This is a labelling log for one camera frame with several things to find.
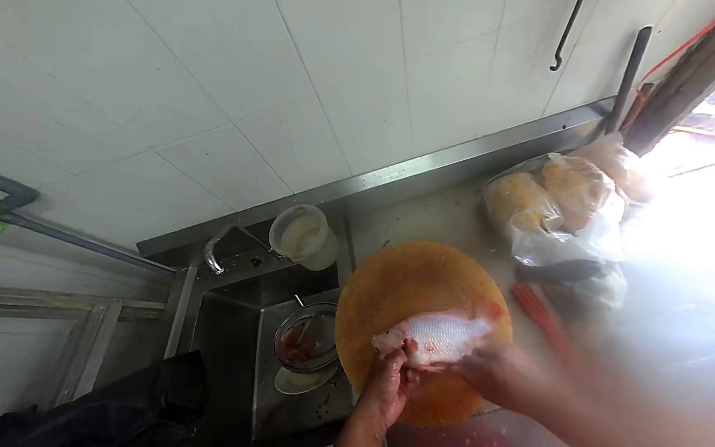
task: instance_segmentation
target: person's left hand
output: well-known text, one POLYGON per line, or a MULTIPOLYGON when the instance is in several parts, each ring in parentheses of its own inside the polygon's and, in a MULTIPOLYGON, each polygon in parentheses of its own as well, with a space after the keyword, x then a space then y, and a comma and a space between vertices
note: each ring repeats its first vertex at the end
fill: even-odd
POLYGON ((377 354, 372 371, 363 386, 355 406, 355 417, 367 418, 383 433, 393 425, 404 410, 410 391, 418 384, 418 371, 402 366, 407 361, 404 350, 377 354))

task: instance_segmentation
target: stainless steel sink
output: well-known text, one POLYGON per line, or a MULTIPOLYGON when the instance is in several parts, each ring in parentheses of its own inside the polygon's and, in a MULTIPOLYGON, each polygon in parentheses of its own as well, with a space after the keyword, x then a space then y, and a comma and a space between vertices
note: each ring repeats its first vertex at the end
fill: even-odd
MULTIPOLYGON (((299 309, 295 294, 305 304, 338 301, 352 262, 348 234, 343 226, 331 225, 342 254, 327 269, 311 271, 262 250, 248 250, 222 259, 227 270, 221 275, 191 267, 185 281, 177 281, 177 345, 165 355, 199 349, 210 389, 195 445, 333 443, 352 409, 352 389, 343 370, 307 393, 282 394, 274 386, 281 364, 273 348, 277 328, 299 309)), ((172 344, 172 332, 169 338, 172 344)))

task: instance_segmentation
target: white plate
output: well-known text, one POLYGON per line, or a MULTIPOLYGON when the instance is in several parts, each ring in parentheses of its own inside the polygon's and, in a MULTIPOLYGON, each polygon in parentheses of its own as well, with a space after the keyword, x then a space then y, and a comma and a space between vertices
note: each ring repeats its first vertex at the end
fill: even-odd
POLYGON ((322 371, 311 374, 300 374, 281 367, 275 375, 275 389, 289 395, 306 393, 327 383, 335 375, 335 371, 338 371, 338 366, 338 362, 333 362, 322 371))

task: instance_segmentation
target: white fish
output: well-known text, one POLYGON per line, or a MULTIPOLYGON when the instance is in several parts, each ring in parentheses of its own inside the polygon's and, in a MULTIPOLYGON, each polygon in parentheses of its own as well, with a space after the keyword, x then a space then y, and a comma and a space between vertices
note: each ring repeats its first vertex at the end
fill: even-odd
POLYGON ((425 312, 375 335, 371 344, 378 351, 388 353, 402 348, 406 341, 406 365, 437 372, 470 354, 491 329, 484 318, 470 320, 459 312, 425 312))

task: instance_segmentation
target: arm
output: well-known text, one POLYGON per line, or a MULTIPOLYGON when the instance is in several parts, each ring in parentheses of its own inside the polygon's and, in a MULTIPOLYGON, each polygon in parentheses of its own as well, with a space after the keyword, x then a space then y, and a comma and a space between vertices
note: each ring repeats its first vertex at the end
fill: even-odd
POLYGON ((346 420, 335 447, 380 447, 385 433, 399 418, 419 378, 402 368, 407 356, 397 349, 374 359, 360 399, 346 420))
POLYGON ((599 406, 540 370, 514 345, 474 350, 452 371, 485 399, 529 416, 571 447, 630 445, 599 406))

